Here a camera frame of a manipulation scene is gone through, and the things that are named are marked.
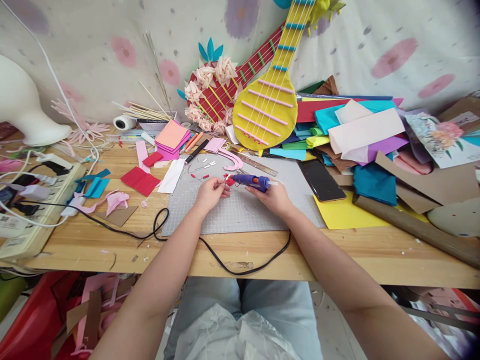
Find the cutting mat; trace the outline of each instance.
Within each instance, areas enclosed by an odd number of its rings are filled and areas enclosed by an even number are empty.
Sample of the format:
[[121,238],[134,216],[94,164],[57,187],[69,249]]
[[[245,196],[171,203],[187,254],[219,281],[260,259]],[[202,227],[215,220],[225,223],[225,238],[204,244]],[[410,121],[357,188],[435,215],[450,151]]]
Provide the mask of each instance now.
[[[277,170],[278,175],[275,180],[278,179],[285,184],[288,195],[294,205],[317,227],[326,227],[319,209],[315,205],[313,192],[296,161],[255,156],[252,156],[252,159],[271,169]],[[213,161],[216,162],[216,165],[206,169],[203,168],[204,165]],[[197,179],[201,179],[206,174],[210,175],[210,178],[218,177],[223,179],[224,174],[236,174],[224,170],[224,166],[231,164],[232,162],[229,159],[218,154],[200,154],[191,162],[190,172],[193,172]],[[267,175],[263,171],[248,164],[244,164],[242,169],[256,176]],[[204,181],[206,180],[202,179],[202,181],[199,181],[191,177],[188,173],[188,166],[183,169],[175,191],[170,196],[168,205],[170,216],[163,226],[162,236],[170,236],[174,232],[193,206],[199,187]],[[231,196],[220,199],[218,205],[206,216],[200,233],[224,234],[285,229],[288,229],[288,226],[282,219],[272,213],[254,195],[246,191],[245,186],[239,185],[236,187],[234,184],[231,188]]]

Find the floral fabric backdrop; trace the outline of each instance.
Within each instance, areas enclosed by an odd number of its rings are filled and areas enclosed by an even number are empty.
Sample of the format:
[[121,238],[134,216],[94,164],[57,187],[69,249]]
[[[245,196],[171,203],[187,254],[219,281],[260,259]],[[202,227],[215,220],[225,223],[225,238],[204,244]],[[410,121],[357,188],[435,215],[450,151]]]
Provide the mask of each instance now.
[[[242,64],[286,19],[289,0],[5,0],[36,34],[62,87],[89,120],[121,114],[112,101],[156,109],[139,81],[160,97],[144,32],[151,33],[174,111],[212,37]],[[404,97],[406,109],[442,109],[480,89],[480,7],[474,0],[346,0],[320,19],[290,67],[300,90],[334,75],[343,95]],[[38,45],[0,3],[0,54],[33,78],[44,111],[60,93]]]

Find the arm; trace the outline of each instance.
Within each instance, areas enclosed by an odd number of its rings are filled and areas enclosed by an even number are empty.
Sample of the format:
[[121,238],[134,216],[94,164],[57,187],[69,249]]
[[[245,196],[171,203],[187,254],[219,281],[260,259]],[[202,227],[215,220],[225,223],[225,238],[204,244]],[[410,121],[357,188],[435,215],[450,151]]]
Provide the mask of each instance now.
[[204,182],[195,204],[133,287],[100,339],[95,359],[154,359],[165,322],[189,272],[200,227],[230,188],[218,177]]
[[288,225],[368,359],[448,359],[360,265],[292,204],[283,184],[270,186],[266,193],[247,190]]

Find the black marker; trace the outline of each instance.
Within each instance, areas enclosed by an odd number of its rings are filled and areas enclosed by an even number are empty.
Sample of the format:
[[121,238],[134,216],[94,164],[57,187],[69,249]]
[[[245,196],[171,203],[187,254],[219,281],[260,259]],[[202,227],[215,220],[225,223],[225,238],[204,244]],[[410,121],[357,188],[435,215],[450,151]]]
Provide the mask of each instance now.
[[204,142],[202,142],[200,145],[198,145],[196,150],[192,152],[192,154],[189,157],[186,158],[185,164],[188,164],[189,162],[191,162],[204,149],[204,147],[207,146],[208,143],[209,143],[209,140],[207,139]]

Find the metal ruler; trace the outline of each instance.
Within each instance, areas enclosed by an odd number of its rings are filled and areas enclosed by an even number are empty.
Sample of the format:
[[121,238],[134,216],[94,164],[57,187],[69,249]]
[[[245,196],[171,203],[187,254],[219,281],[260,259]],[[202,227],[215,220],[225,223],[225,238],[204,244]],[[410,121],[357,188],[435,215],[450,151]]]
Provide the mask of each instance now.
[[248,165],[253,166],[254,168],[257,168],[259,170],[262,170],[264,173],[267,173],[268,175],[276,177],[279,173],[278,171],[275,171],[269,167],[266,167],[265,165],[262,165],[259,162],[252,160],[251,158],[243,155],[240,152],[237,152],[236,154],[244,163],[247,163]]

